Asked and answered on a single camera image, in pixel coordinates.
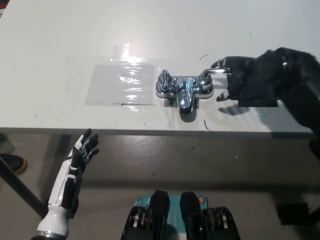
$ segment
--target white table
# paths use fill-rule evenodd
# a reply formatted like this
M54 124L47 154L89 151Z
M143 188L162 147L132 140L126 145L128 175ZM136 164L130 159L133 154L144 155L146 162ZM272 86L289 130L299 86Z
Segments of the white table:
M222 89L184 120L154 93L153 105L85 101L95 66L117 54L153 65L154 82L164 68L199 75L222 57L278 47L320 57L319 8L313 0L11 0L0 21L1 131L309 134L281 102L238 108L215 101ZM124 44L127 52L119 53Z

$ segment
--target faucet base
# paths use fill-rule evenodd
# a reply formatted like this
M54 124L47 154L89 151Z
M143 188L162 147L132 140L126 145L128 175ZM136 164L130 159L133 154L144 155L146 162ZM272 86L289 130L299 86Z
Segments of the faucet base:
M183 78L183 79L192 79L194 82L198 80L197 76L173 76L172 77L172 83L176 84L177 79ZM168 100L175 100L176 99L176 94L171 93L171 92L164 92L161 87L156 84L155 85L155 94L163 99L168 99ZM196 99L208 99L211 98L212 95L214 94L214 85L211 84L207 88L195 88L194 91L194 97Z

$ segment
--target table leg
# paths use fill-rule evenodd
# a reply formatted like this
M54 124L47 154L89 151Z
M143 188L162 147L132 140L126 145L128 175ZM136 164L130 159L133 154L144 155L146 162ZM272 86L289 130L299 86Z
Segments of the table leg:
M48 212L47 207L23 184L0 157L0 177L43 219Z

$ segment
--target faucet spout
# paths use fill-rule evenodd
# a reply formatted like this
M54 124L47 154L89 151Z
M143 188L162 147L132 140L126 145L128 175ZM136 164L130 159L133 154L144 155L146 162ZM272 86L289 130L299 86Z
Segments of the faucet spout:
M195 80L192 78L179 77L176 80L177 95L176 103L179 107L180 113L188 114L194 109L195 104Z

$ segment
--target faucet handle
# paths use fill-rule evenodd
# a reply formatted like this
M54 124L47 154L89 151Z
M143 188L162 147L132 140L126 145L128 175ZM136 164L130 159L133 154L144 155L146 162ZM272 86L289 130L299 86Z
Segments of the faucet handle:
M171 82L172 82L172 77L169 71L166 69L162 70L158 77L157 84L164 93L169 90L169 85L171 84Z

